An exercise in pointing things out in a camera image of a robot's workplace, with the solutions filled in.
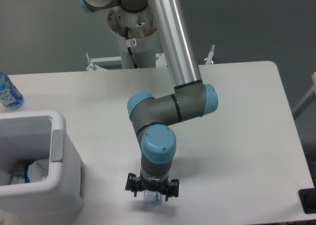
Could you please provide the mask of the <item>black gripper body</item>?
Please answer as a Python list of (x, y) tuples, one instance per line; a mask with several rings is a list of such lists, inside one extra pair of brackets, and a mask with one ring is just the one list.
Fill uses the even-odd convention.
[(143, 177), (140, 177), (140, 191), (158, 191), (161, 194), (167, 194), (170, 189), (168, 185), (168, 178), (163, 181), (148, 181)]

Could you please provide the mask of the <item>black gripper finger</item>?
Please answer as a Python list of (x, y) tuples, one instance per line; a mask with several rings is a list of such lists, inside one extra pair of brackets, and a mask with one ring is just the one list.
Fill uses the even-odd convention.
[(141, 191), (141, 178), (133, 173), (129, 173), (125, 185), (125, 190), (133, 193), (137, 197), (137, 193)]
[(179, 197), (179, 179), (173, 179), (168, 181), (165, 187), (165, 201), (168, 201), (169, 198)]

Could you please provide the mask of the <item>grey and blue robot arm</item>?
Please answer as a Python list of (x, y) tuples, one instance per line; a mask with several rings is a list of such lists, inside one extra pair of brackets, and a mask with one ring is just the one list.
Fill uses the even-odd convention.
[(159, 37), (174, 93), (159, 98), (138, 93), (129, 99), (127, 110), (141, 150), (141, 168), (139, 175), (128, 174), (125, 189), (142, 192), (147, 204), (178, 197), (179, 180), (169, 179), (176, 153), (170, 126), (218, 108), (214, 87), (202, 81), (179, 0), (79, 1), (86, 12), (109, 10), (108, 24), (118, 37), (125, 69), (155, 66), (155, 37)]

